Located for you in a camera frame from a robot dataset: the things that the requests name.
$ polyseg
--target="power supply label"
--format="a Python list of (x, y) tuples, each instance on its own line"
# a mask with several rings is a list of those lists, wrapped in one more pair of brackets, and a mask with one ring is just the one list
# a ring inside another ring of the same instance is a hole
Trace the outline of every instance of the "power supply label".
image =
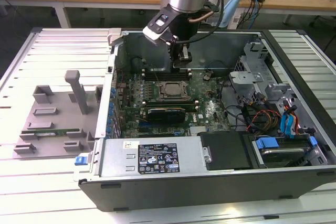
[(180, 172), (176, 144), (143, 144), (138, 150), (140, 174)]

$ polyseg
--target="table leg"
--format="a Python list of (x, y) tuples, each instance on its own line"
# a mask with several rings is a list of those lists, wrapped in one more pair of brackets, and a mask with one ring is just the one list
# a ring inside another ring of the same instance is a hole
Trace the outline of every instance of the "table leg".
[(61, 28), (71, 28), (68, 13), (63, 5), (54, 6)]
[(0, 5), (0, 16), (5, 17), (8, 15), (8, 12), (4, 5)]
[(244, 13), (244, 8), (237, 8), (235, 13), (232, 16), (231, 21), (229, 22), (227, 29), (237, 29), (241, 15)]
[(290, 18), (292, 17), (292, 15), (291, 14), (287, 14), (286, 16), (285, 16), (285, 18), (283, 19), (283, 23), (286, 25), (286, 24), (288, 24), (289, 23), (289, 20), (290, 20)]

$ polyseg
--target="electronic device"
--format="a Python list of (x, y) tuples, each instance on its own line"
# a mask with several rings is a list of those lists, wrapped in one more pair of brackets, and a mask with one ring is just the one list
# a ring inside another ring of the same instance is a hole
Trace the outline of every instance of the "electronic device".
[(215, 32), (175, 72), (139, 31), (108, 41), (96, 143), (75, 163), (101, 211), (298, 198), (336, 179), (334, 121), (270, 32)]

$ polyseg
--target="black plastic cover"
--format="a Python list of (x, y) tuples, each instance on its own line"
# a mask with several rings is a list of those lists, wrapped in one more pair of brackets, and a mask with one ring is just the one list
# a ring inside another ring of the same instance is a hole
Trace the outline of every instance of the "black plastic cover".
[(202, 132), (199, 134), (203, 147), (207, 147), (210, 152), (211, 162), (206, 164), (208, 170), (226, 169), (253, 169), (251, 156), (249, 153), (244, 135), (247, 134), (236, 131)]

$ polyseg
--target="side panel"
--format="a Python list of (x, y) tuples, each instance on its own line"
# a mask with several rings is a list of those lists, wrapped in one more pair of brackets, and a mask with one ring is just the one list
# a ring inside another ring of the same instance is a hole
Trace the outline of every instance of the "side panel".
[(334, 170), (88, 183), (79, 187), (101, 211), (298, 198), (336, 178)]

